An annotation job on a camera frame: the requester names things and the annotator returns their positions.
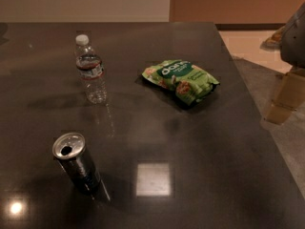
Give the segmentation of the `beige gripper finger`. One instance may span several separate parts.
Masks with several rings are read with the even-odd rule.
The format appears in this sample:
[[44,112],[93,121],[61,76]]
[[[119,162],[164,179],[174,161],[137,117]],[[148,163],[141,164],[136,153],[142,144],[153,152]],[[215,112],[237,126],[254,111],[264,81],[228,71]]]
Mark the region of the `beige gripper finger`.
[[305,69],[292,68],[283,75],[265,119],[273,124],[282,124],[304,101]]

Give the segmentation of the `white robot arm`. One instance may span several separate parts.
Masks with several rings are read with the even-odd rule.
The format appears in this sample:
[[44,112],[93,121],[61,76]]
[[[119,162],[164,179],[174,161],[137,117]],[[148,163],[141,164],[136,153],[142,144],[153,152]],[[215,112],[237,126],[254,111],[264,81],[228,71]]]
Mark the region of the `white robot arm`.
[[305,102],[305,3],[285,25],[280,47],[281,59],[292,65],[275,88],[264,118],[284,123]]

